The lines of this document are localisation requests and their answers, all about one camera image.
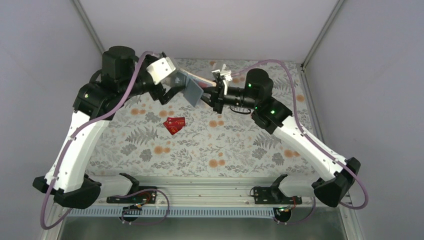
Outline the red credit card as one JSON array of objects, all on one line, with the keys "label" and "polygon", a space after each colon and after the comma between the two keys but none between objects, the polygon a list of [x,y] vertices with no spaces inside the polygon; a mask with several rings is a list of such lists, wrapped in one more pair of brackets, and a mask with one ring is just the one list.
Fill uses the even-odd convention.
[{"label": "red credit card", "polygon": [[182,128],[186,126],[186,120],[184,117],[168,117],[163,123],[166,128]]},{"label": "red credit card", "polygon": [[169,131],[169,133],[173,136],[177,132],[179,132],[183,126],[168,126],[166,129]]}]

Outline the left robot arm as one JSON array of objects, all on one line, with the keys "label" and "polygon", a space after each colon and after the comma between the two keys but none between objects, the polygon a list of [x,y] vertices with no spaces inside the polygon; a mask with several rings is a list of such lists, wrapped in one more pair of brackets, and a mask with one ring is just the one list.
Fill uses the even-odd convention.
[{"label": "left robot arm", "polygon": [[162,81],[178,71],[174,59],[151,51],[137,56],[127,46],[112,46],[102,54],[101,68],[80,88],[73,103],[68,135],[52,168],[36,177],[33,187],[65,208],[86,209],[96,200],[136,192],[139,182],[126,173],[94,177],[86,174],[90,157],[115,113],[130,98],[149,93],[166,104],[182,90],[166,90]]}]

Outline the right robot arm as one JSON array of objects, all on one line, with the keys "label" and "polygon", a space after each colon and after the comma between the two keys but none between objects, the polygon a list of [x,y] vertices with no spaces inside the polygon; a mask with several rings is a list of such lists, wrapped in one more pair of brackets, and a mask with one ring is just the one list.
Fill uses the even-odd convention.
[{"label": "right robot arm", "polygon": [[297,151],[318,173],[317,180],[295,178],[287,174],[271,185],[271,195],[280,200],[288,197],[315,197],[328,207],[337,207],[355,183],[361,163],[346,159],[314,137],[283,103],[272,96],[273,80],[260,68],[247,72],[243,88],[232,87],[231,71],[213,70],[215,86],[203,90],[209,97],[202,100],[221,113],[224,106],[252,110],[254,123]]}]

